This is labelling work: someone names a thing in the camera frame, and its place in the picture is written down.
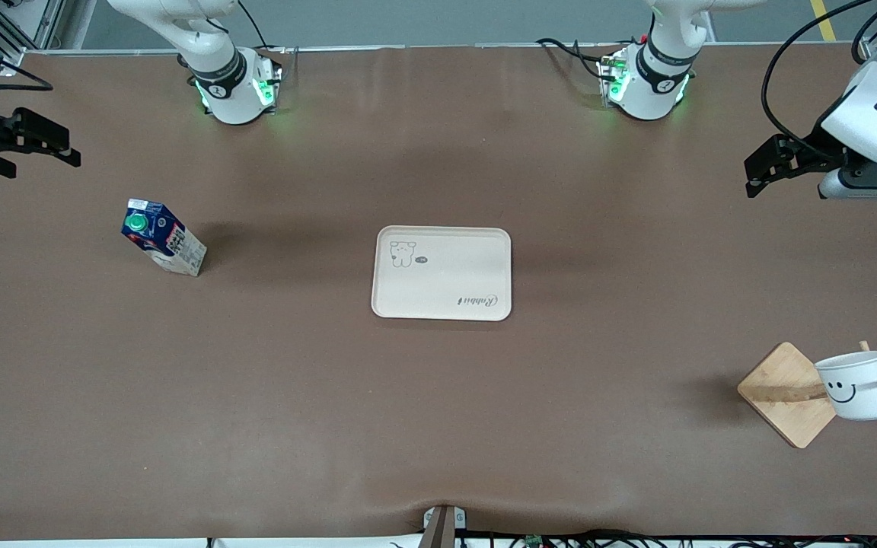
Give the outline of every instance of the white robot link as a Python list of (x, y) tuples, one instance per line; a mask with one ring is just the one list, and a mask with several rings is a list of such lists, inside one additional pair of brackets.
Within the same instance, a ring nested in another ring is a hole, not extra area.
[(826, 173), (821, 198), (877, 198), (877, 46), (810, 135), (773, 135), (744, 166), (751, 198), (774, 181), (807, 173)]
[(682, 100), (689, 69), (706, 42), (710, 11), (737, 11), (766, 0), (644, 0), (648, 39), (598, 62), (601, 96), (640, 120), (657, 120)]
[(275, 107), (282, 70), (254, 49), (236, 48), (216, 20), (237, 0), (108, 1), (178, 49), (206, 110), (220, 122), (246, 124)]

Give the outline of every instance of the wooden board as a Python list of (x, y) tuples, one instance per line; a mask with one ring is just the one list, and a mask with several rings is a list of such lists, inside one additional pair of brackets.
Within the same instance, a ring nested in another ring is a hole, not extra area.
[(835, 417), (814, 363), (789, 342), (763, 358), (737, 391), (795, 448), (806, 448)]

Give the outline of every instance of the table surface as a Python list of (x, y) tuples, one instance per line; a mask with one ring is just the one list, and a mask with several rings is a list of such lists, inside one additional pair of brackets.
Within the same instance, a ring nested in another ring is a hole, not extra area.
[[(0, 538), (474, 530), (877, 533), (877, 422), (793, 450), (735, 385), (777, 343), (877, 347), (877, 202), (745, 197), (772, 46), (707, 48), (669, 118), (603, 110), (540, 49), (308, 53), (282, 111), (199, 113), (173, 58), (29, 56), (84, 165), (0, 178)], [(800, 46), (798, 131), (846, 46)], [(201, 277), (119, 234), (163, 201)], [(495, 226), (501, 323), (384, 320), (386, 225)]]

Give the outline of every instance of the blue and white carton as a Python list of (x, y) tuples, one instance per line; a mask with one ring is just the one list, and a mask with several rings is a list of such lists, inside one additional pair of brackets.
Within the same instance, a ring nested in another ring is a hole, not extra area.
[(168, 272), (198, 276), (206, 248), (160, 202), (128, 200), (121, 233)]

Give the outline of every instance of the mug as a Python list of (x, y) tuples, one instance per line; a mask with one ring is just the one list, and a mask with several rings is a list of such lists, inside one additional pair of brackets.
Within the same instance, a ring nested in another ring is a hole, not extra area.
[(814, 367), (839, 417), (877, 420), (877, 350), (826, 358)]

